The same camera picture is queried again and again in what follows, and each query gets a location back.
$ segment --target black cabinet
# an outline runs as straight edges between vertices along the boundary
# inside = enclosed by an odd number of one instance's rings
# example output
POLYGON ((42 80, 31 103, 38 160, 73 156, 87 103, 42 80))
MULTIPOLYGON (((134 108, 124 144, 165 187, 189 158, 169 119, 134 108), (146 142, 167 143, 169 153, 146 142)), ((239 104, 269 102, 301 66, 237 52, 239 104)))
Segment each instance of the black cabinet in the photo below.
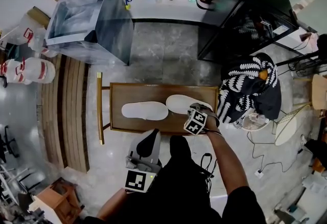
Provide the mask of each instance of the black cabinet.
POLYGON ((198 59, 223 64, 298 29, 289 0, 218 0, 199 27, 198 59))

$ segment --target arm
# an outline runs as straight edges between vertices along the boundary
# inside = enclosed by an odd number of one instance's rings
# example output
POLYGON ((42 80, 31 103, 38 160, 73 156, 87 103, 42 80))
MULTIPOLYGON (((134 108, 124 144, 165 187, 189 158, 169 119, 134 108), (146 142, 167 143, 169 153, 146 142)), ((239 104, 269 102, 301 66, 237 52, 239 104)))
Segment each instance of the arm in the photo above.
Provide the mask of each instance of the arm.
MULTIPOLYGON (((208 116, 206 126, 208 129, 219 132, 219 129, 216 126, 216 120, 212 117, 208 116)), ((249 184, 243 166, 225 139, 215 132, 209 131, 207 135, 214 148, 220 174, 227 194, 230 195, 231 192, 237 188, 244 186, 248 187, 249 184)))
POLYGON ((128 198, 125 189, 117 191, 101 208, 97 218, 108 221, 115 216, 128 198))

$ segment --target concrete floor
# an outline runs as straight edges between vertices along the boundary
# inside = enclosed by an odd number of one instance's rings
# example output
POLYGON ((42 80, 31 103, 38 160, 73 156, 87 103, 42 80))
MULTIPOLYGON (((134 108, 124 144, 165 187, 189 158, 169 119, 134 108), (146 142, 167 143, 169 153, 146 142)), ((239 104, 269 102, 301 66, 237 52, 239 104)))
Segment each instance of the concrete floor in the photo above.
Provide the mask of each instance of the concrete floor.
MULTIPOLYGON (((294 56, 293 53, 275 45, 270 45, 261 51, 269 54, 275 62, 294 56)), ((124 184, 125 156, 135 137, 134 133, 107 129, 104 131, 106 144, 100 146, 96 119, 96 73, 103 72, 103 85, 109 85, 110 82, 220 85, 220 67, 214 63, 199 61, 196 55, 196 26, 136 23, 130 66, 111 64, 90 67, 86 100, 86 130, 90 162, 88 174, 70 168, 57 170, 41 159, 42 146, 38 142, 36 131, 36 85, 9 85, 7 89, 0 87, 1 123, 9 124, 13 130, 12 134, 18 139, 18 144, 25 149, 24 157, 44 172, 47 182, 61 175, 68 181, 78 184, 77 192, 81 203, 85 205, 83 215, 96 215, 102 204, 124 184)), ((287 66, 280 67, 278 73, 281 74, 287 69, 287 66)), ((293 108, 292 104, 304 102, 308 92, 302 82, 293 82, 290 72, 279 78, 282 89, 282 110, 290 112, 293 108)), ((261 158, 252 158, 253 145, 246 138, 246 132, 221 126, 227 142, 241 160, 249 184, 267 217, 272 214, 273 208, 281 200, 287 205, 295 199, 300 190, 302 177, 310 172, 308 165, 311 154, 302 152, 296 157, 300 149, 300 135, 308 134, 312 130, 312 125, 317 123, 311 113, 306 113, 305 117, 300 129, 286 144, 279 147, 259 144, 255 146, 254 156, 265 155, 263 165, 280 161, 285 171, 293 163, 286 173, 282 173, 280 164, 269 165, 265 168, 261 179, 254 175, 261 167, 261 158)), ((103 92, 103 118, 104 124, 109 122, 108 92, 103 92)), ((259 132, 254 132, 253 140, 273 142, 272 124, 259 132)), ((206 152, 214 156, 207 137, 186 139, 196 163, 200 163, 202 155, 206 152)), ((162 138, 160 160, 165 165, 169 158, 169 136, 166 136, 162 138)), ((226 191, 218 170, 213 179, 211 196, 213 208, 221 213, 226 200, 226 191)))

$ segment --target black and white patterned cloth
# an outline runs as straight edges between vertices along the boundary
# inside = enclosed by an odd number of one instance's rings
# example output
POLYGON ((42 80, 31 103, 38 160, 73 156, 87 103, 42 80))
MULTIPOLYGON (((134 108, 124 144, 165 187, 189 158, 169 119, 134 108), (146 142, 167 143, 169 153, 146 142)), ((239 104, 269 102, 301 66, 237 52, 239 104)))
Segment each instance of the black and white patterned cloth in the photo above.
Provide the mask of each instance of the black and white patterned cloth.
POLYGON ((244 56, 223 66, 218 96, 219 121, 232 123, 250 108, 269 120, 277 119, 282 104, 281 86, 277 66, 265 53, 244 56), (259 78, 259 72, 267 70, 268 78, 259 78))

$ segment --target white slipper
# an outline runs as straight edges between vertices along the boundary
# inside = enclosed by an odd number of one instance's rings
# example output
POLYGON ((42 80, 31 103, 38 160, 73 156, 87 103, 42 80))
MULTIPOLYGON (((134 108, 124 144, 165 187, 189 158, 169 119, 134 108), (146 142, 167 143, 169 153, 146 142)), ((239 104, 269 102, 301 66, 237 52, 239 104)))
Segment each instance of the white slipper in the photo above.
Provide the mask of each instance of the white slipper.
POLYGON ((213 108, 208 103, 193 99, 185 95, 171 95, 166 100, 166 106, 170 111, 185 115, 188 114, 188 110, 193 103, 202 104, 213 110, 213 108))
POLYGON ((160 102, 135 102, 125 104, 122 107, 122 114, 126 118, 163 120, 168 116, 168 109, 160 102))

